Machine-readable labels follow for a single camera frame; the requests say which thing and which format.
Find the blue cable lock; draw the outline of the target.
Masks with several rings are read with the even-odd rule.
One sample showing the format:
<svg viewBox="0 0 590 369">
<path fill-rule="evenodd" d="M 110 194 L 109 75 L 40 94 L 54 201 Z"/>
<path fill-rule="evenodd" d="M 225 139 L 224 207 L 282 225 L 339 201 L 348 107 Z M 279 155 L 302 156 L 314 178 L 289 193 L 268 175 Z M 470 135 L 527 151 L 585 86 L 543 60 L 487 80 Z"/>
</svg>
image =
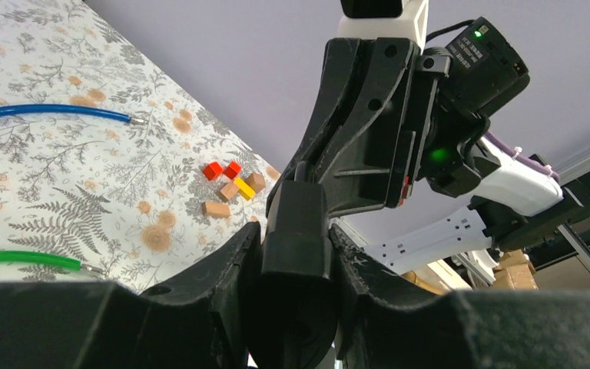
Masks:
<svg viewBox="0 0 590 369">
<path fill-rule="evenodd" d="M 148 122 L 142 118 L 133 117 L 117 111 L 104 110 L 78 105 L 61 105 L 61 104 L 23 104 L 9 105 L 0 107 L 0 118 L 15 115 L 26 114 L 75 114 L 89 115 L 99 118 L 106 118 L 114 121 L 120 121 L 126 125 L 144 125 Z"/>
</svg>

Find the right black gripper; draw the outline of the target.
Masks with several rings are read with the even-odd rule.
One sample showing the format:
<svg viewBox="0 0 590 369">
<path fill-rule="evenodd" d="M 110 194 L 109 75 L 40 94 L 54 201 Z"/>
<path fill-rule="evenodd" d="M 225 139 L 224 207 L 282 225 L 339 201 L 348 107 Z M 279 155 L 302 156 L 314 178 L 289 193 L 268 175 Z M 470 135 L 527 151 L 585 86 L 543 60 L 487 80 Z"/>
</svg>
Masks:
<svg viewBox="0 0 590 369">
<path fill-rule="evenodd" d="M 430 126 L 439 75 L 423 68 L 407 38 L 334 38 L 302 141 L 270 192 L 267 213 L 285 201 L 308 214 L 315 201 L 296 189 L 321 186 L 331 217 L 397 207 L 412 187 Z"/>
</svg>

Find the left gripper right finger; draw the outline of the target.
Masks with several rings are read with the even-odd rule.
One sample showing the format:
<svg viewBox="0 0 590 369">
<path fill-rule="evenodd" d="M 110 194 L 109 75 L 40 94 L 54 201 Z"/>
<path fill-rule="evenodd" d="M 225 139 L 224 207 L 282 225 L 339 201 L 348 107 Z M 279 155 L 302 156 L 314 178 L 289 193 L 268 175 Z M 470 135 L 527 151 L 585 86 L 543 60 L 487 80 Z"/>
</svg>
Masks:
<svg viewBox="0 0 590 369">
<path fill-rule="evenodd" d="M 590 368 L 590 292 L 455 290 L 441 296 L 330 229 L 346 368 Z"/>
</svg>

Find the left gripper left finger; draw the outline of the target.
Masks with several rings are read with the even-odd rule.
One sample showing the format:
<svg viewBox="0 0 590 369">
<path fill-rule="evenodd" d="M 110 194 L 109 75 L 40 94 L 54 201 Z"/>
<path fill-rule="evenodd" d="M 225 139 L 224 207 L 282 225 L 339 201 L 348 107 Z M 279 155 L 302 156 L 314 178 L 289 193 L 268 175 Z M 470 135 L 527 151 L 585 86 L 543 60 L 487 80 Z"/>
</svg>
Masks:
<svg viewBox="0 0 590 369">
<path fill-rule="evenodd" d="M 0 283 L 0 368 L 244 368 L 240 275 L 260 225 L 135 294 L 114 282 Z"/>
</svg>

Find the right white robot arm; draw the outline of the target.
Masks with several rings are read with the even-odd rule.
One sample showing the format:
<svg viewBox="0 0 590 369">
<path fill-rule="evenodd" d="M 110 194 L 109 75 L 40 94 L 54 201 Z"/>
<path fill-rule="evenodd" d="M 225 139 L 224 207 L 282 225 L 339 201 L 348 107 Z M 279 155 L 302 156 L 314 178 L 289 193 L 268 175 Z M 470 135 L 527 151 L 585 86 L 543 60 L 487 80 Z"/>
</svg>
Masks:
<svg viewBox="0 0 590 369">
<path fill-rule="evenodd" d="M 408 38 L 327 42 L 317 101 L 269 195 L 271 219 L 319 221 L 399 207 L 415 182 L 469 204 L 373 253 L 406 272 L 469 251 L 512 251 L 571 235 L 590 182 L 559 184 L 536 157 L 496 139 L 491 117 L 529 83 L 519 53 L 486 18 L 445 47 Z"/>
</svg>

